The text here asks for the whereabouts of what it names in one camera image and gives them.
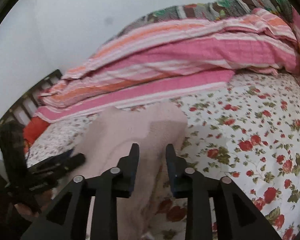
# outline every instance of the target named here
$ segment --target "white wall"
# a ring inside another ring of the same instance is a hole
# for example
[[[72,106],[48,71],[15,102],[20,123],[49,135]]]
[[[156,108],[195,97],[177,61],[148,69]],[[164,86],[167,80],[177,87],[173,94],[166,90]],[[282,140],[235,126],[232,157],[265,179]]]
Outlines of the white wall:
[[[20,0],[0,25],[0,117],[42,77],[80,64],[133,20],[208,1]]]

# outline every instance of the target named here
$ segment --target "red fabric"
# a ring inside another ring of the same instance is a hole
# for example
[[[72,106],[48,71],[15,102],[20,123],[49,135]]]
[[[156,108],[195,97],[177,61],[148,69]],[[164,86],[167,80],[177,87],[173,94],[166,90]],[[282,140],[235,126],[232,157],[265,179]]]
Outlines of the red fabric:
[[[50,124],[40,117],[33,117],[27,126],[23,129],[23,138],[31,145],[47,129]]]

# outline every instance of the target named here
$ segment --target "beige cloth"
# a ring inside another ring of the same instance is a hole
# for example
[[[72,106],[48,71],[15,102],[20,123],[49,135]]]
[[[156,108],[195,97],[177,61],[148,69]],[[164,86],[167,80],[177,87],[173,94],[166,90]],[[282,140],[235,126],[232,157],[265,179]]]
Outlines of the beige cloth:
[[[117,199],[119,240],[139,240],[147,231],[149,220],[163,197],[162,184],[168,180],[166,165],[162,165],[165,148],[172,143],[176,151],[180,149],[186,125],[184,113],[168,102],[155,104],[141,112],[110,107],[90,125],[75,148],[74,154],[85,154],[86,162],[73,171],[71,177],[91,178],[115,167],[121,157],[129,154],[132,143],[139,144],[134,191],[129,199]],[[91,214],[87,232],[90,232],[90,225]]]

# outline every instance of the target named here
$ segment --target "bed headboard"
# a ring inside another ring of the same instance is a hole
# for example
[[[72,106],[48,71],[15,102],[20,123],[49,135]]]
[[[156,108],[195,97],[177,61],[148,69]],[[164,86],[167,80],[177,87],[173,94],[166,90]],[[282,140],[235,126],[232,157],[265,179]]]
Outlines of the bed headboard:
[[[31,87],[1,117],[0,125],[12,119],[27,124],[40,105],[37,100],[40,90],[51,87],[61,79],[61,76],[61,71],[57,69]]]

